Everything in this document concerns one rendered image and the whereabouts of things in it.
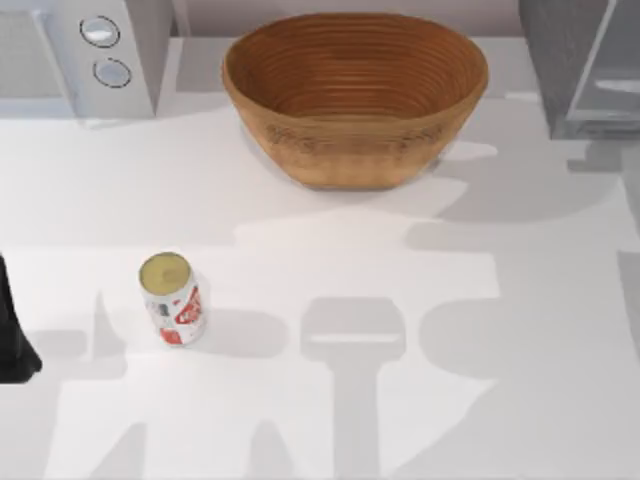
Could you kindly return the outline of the brown wooden basket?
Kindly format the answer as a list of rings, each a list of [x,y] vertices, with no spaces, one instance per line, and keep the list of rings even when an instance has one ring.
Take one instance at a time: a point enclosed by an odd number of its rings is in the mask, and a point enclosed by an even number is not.
[[[439,157],[478,105],[489,66],[475,42],[439,23],[330,12],[240,37],[221,75],[248,132],[291,179],[377,190]]]

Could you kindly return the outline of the red and white can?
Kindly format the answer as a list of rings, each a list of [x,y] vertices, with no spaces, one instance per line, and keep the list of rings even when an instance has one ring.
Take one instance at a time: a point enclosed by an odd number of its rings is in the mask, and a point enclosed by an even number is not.
[[[196,341],[205,328],[201,292],[190,263],[176,252],[146,259],[138,281],[147,312],[162,340],[170,346]]]

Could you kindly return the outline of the round microwave knob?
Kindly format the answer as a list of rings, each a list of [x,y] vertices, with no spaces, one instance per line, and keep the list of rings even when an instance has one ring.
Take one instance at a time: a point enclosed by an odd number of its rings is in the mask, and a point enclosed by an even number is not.
[[[112,48],[121,38],[118,25],[106,16],[94,16],[81,20],[79,32],[89,45],[102,49]]]
[[[111,89],[126,87],[132,80],[129,67],[115,58],[96,61],[92,67],[94,78],[103,86]]]

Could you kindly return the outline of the pale microwave oven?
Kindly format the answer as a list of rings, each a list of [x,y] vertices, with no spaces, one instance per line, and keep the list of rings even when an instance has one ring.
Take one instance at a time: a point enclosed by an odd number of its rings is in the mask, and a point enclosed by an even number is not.
[[[112,48],[89,45],[81,20],[119,27]],[[0,0],[0,119],[146,119],[155,116],[176,26],[172,0]],[[132,73],[111,89],[93,64],[115,58]]]

